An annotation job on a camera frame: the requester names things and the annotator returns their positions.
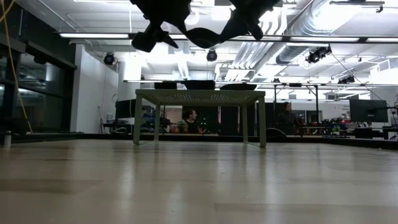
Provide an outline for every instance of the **man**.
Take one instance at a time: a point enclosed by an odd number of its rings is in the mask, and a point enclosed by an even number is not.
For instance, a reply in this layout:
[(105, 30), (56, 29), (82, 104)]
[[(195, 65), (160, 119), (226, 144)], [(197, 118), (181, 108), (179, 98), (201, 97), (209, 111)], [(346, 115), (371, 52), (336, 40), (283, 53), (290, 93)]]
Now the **man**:
[(294, 125), (297, 124), (296, 115), (292, 113), (292, 105), (284, 103), (284, 111), (281, 112), (276, 120), (277, 127), (285, 134), (296, 134)]
[(187, 109), (182, 115), (182, 119), (187, 124), (185, 130), (189, 134), (199, 134), (199, 124), (197, 123), (197, 112), (193, 109)]

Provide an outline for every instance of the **table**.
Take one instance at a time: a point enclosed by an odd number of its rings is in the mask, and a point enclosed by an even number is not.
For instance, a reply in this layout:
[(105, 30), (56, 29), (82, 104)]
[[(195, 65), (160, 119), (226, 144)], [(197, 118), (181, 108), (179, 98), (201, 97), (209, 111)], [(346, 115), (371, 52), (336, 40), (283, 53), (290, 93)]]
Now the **table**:
[(136, 117), (133, 142), (139, 145), (142, 99), (156, 105), (155, 137), (159, 140), (160, 106), (241, 106), (243, 116), (243, 141), (248, 143), (248, 105), (259, 101), (260, 147), (265, 147), (266, 104), (264, 91), (236, 90), (136, 90)]

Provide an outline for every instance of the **fluorescent light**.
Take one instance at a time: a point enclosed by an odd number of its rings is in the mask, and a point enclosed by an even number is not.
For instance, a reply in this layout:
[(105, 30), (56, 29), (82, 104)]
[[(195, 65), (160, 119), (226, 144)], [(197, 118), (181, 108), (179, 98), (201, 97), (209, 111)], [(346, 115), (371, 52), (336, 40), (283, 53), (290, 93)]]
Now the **fluorescent light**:
[(329, 47), (328, 44), (317, 44), (317, 43), (286, 43), (286, 45), (293, 47)]
[(162, 83), (163, 81), (158, 80), (127, 80), (128, 83)]
[(291, 37), (290, 41), (297, 42), (357, 42), (359, 38), (357, 37)]
[(129, 0), (73, 0), (75, 2), (92, 2), (92, 3), (123, 3), (123, 4), (131, 4)]
[(128, 39), (128, 34), (84, 34), (84, 33), (63, 33), (63, 38), (71, 39)]
[(180, 40), (187, 40), (187, 37), (186, 37), (185, 35), (183, 35), (183, 34), (170, 34), (170, 37), (171, 37), (173, 40), (178, 40), (178, 39), (180, 39)]
[(367, 42), (398, 42), (398, 38), (368, 38)]
[(243, 82), (216, 82), (216, 84), (227, 85), (227, 84), (242, 84)]

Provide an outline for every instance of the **computer monitor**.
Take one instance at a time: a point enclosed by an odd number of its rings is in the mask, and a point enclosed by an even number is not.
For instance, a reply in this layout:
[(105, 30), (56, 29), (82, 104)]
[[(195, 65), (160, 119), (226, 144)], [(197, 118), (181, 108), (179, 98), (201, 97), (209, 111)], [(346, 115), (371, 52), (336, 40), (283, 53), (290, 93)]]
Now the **computer monitor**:
[(133, 118), (136, 114), (136, 100), (116, 102), (116, 119)]
[(388, 122), (385, 100), (350, 100), (349, 109), (353, 122)]

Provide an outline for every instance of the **wall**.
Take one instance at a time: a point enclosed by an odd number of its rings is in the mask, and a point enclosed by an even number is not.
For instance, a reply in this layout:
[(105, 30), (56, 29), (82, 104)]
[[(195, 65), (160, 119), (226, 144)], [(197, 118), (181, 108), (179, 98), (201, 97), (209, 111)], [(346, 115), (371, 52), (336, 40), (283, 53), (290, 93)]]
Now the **wall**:
[(99, 133), (101, 108), (102, 119), (106, 113), (115, 114), (112, 97), (117, 93), (118, 74), (88, 54), (84, 46), (77, 45), (78, 70), (73, 82), (71, 131)]

